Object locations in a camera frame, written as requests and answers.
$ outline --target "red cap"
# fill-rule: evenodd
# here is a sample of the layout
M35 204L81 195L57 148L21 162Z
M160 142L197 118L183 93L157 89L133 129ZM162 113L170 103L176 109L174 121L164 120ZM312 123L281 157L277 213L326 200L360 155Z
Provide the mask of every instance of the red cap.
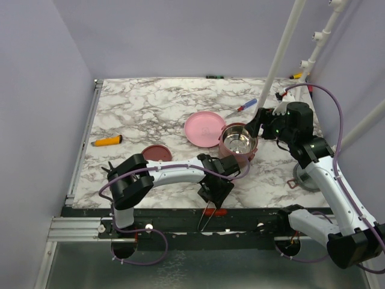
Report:
M171 161L173 159L171 152L161 144L154 144L142 151L143 157L147 161Z

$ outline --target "marble tabletop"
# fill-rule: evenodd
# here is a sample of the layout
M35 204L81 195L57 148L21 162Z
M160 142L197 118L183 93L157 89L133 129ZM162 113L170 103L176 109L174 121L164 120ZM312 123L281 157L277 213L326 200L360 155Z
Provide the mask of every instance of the marble tabletop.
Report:
M73 208L109 208L108 201L97 191L106 184L101 169L110 161L119 165L150 145L164 145L173 161L188 160L200 153L218 156L218 148L198 148L185 137L183 125L197 111L212 111L222 117L252 98L258 98L264 78L138 78L106 79L103 83L89 142L86 144ZM295 83L277 79L271 87L265 107L275 107L274 93ZM303 89L300 101L313 108L309 92ZM251 120L256 106L226 119L226 123ZM315 116L315 133L321 134ZM123 135L114 146L93 147L92 141ZM328 207L320 192L311 193L300 187L290 189L297 162L274 141L259 139L258 151L251 162L250 173L236 180L223 208L271 208L300 204L304 207ZM203 208L206 203L197 194L199 184L171 184L150 190L137 208Z

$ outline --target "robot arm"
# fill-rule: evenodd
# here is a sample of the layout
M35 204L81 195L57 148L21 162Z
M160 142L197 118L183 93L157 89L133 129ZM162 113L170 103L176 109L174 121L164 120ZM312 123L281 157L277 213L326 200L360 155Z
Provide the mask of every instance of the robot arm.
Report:
M201 189L198 194L205 202L211 201L217 208L220 208L234 184L228 179L205 173L190 166L202 167L224 176L240 172L234 156L230 155L219 159L205 154L200 154L196 158L186 161L169 162L146 161L142 154L135 154L117 167L113 167L109 163L109 169L103 168L108 173L109 182L128 172L141 171L119 179L110 186L117 227L122 229L131 226L134 223L134 206L152 188L161 185L179 182L200 184Z
M284 115L275 114L272 108L259 108L245 129L252 137L257 137L261 126L262 138L277 139L288 145L290 154L321 189L338 224L321 220L297 205L285 210L288 226L325 246L334 263L341 268L378 256L380 244L357 215L333 172L334 152L323 138L313 135L313 111L310 107L304 102L290 102ZM364 208L346 179L343 183L366 219L385 239L385 225L379 225Z

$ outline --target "white pole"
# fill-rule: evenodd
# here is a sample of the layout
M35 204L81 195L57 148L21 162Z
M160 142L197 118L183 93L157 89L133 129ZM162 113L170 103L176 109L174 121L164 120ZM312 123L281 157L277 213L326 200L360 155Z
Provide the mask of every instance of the white pole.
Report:
M274 56L273 63L271 64L265 85L259 96L255 114L257 113L258 108L263 107L265 104L266 98L270 92L271 85L273 84L274 78L276 77L277 70L281 64L283 56L285 55L286 49L288 48L290 39L293 35L295 27L297 26L297 22L301 16L301 12L305 6L305 3L306 0L295 0L294 2L288 22L286 23L285 30L283 31L281 41L279 42L276 55Z
M354 143L383 113L385 113L385 99L342 139L341 149L346 149Z
M303 68L302 75L300 79L298 80L298 83L304 83L306 77L312 71L313 66L315 64L315 61L317 60L317 57L319 53L322 50L322 47L326 44L330 34L331 30L333 29L339 15L341 12L345 9L347 3L349 0L330 0L329 6L332 6L334 8L333 13L331 14L328 22L326 23L325 28L322 30L322 32L315 32L313 35L313 40L317 42L317 45L315 46L312 55L307 61L301 61L301 68ZM303 86L296 87L295 89L295 99L300 99L302 94Z

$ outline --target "red handle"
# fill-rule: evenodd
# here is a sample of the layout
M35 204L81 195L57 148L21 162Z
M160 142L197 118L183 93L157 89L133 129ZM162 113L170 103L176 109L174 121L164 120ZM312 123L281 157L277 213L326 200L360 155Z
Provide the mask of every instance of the red handle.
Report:
M206 209L204 215L210 217L215 209ZM219 209L216 210L214 213L214 216L225 216L227 214L226 209Z

